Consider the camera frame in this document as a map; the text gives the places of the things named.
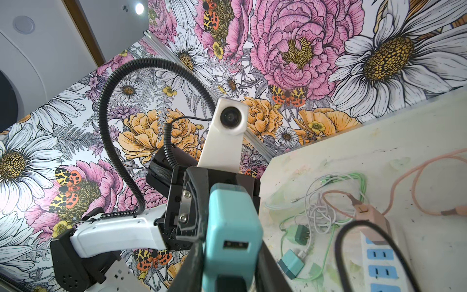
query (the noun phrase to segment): ceiling light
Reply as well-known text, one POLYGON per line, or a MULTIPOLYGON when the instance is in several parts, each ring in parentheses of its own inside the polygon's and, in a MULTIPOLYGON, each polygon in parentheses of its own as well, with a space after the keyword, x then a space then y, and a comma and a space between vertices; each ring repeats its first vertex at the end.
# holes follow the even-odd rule
POLYGON ((21 15, 13 19, 13 28, 20 34, 28 35, 35 29, 35 24, 32 19, 21 15))
POLYGON ((138 3, 134 9, 136 10, 136 14, 141 14, 144 11, 144 6, 141 3, 138 3))

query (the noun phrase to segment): black cable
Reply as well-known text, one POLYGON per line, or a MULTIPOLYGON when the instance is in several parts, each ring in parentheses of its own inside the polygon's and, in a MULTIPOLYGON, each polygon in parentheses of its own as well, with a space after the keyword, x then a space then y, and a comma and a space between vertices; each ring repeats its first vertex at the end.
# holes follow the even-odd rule
POLYGON ((207 119, 202 119, 202 118, 197 118, 197 117, 189 117, 189 116, 183 116, 183 117, 178 117, 175 118, 171 121, 171 123, 181 120, 181 119, 193 119, 193 120, 198 120, 198 121, 212 121, 212 118, 207 118, 207 119))
POLYGON ((175 159, 175 156, 172 151, 172 123, 181 119, 194 119, 194 120, 199 120, 199 121, 211 121, 212 118, 209 119, 201 119, 197 117, 189 117, 189 116, 181 116, 178 118, 173 119, 170 123, 165 123, 164 126, 164 154, 165 158, 167 158, 167 162, 169 162, 169 165, 172 169, 176 168, 178 165, 177 160, 175 159))
MULTIPOLYGON (((211 114, 214 114, 214 110, 216 108, 216 105, 214 103, 214 100, 212 99, 212 96, 209 94, 209 92, 207 91, 203 83, 199 81, 191 72, 186 70, 184 67, 172 61, 168 61, 168 60, 164 60, 160 58, 141 58, 141 59, 136 59, 128 63, 125 63, 119 68, 117 68, 117 70, 115 70, 112 73, 112 75, 110 75, 110 77, 108 78, 106 85, 104 86, 104 89, 102 90, 102 94, 100 95, 99 111, 98 111, 99 131, 100 131, 100 137, 101 137, 102 143, 104 144, 104 148, 107 152, 107 155, 109 156, 110 161, 112 162, 113 167, 115 168, 117 173, 122 177, 123 181, 125 181, 125 183, 128 185, 130 190, 133 192, 133 195, 138 200, 138 207, 134 210, 103 214, 101 216, 102 219, 129 216, 129 215, 136 216, 136 215, 141 214, 146 207, 143 194, 141 194, 140 189, 138 188, 136 183, 133 181, 133 179, 131 178, 131 176, 129 175, 125 167, 123 166, 123 163, 120 161, 120 158, 117 152, 115 151, 113 142, 110 138, 109 126, 108 126, 108 121, 107 121, 107 110, 109 106, 110 97, 112 96, 112 93, 117 87, 118 83, 131 72, 134 72, 139 69, 144 69, 144 68, 166 69, 166 70, 176 73, 177 75, 180 75, 199 92, 201 97, 204 99, 211 114)), ((164 141, 164 152, 169 153, 169 154, 171 153, 173 156, 172 148, 170 147, 169 149, 166 149, 165 147, 166 143, 167 141, 164 141)))
POLYGON ((379 235, 381 235, 385 241, 388 242, 388 244, 391 246, 393 251, 396 253, 397 258, 401 262, 401 265, 405 271, 405 274, 407 275, 407 278, 409 278, 410 284, 412 285, 413 291, 421 292, 417 279, 415 279, 415 276, 413 275, 412 270, 410 269, 407 261, 405 260, 401 250, 398 248, 396 243, 392 240, 392 238, 386 232, 384 232, 384 230, 382 230, 379 226, 369 221, 351 222, 345 225, 341 229, 339 234, 337 234, 336 243, 334 246, 334 254, 336 257, 337 270, 339 272, 339 277, 340 277, 340 281, 342 283, 342 288, 344 289, 344 292, 352 292, 353 290, 352 290, 352 286, 350 285, 346 267, 344 265, 344 258, 342 256, 342 244, 343 244, 344 237, 346 236, 346 234, 356 226, 370 227, 371 229, 376 231, 379 235))

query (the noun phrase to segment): teal power adapter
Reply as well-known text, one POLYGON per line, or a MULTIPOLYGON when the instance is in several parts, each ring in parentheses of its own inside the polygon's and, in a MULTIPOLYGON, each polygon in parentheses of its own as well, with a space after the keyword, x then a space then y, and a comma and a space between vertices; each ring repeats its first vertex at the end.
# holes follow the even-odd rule
POLYGON ((289 249, 278 262, 279 267, 290 280, 295 279, 305 264, 303 261, 289 249))

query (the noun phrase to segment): camera lens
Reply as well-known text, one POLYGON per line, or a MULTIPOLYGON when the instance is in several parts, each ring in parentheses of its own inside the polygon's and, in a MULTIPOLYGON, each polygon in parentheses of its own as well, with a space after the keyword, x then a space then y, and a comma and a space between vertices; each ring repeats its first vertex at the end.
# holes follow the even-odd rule
POLYGON ((220 114, 220 122, 227 128, 236 127, 241 120, 240 111, 236 107, 226 107, 220 114))

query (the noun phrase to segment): butterfly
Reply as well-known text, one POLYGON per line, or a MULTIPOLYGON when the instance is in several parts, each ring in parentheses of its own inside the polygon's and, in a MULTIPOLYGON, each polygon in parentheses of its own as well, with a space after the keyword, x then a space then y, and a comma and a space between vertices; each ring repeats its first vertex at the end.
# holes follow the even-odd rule
POLYGON ((212 10, 205 11, 204 28, 205 28, 205 31, 207 32, 219 29, 219 17, 214 11, 212 10))
POLYGON ((269 85, 269 91, 272 93, 272 99, 277 104, 293 105, 301 107, 305 104, 306 95, 308 94, 307 87, 297 87, 294 90, 283 90, 279 86, 269 85))
POLYGON ((157 267, 158 265, 165 266, 172 259, 172 254, 167 252, 166 249, 163 250, 153 250, 148 249, 137 249, 133 251, 133 258, 137 262, 136 268, 140 271, 147 271, 153 265, 157 267))
POLYGON ((216 9, 217 8, 217 3, 214 2, 213 0, 204 0, 203 1, 203 8, 206 11, 216 9))
POLYGON ((254 170, 254 169, 251 170, 251 169, 248 168, 247 171, 245 171, 245 174, 246 174, 246 175, 250 175, 250 176, 252 176, 252 177, 255 178, 255 177, 258 176, 258 171, 257 171, 257 170, 254 170))
POLYGON ((79 183, 82 178, 77 171, 68 171, 65 168, 55 170, 55 179, 59 183, 58 195, 50 202, 49 212, 73 208, 79 200, 77 191, 81 189, 79 183))

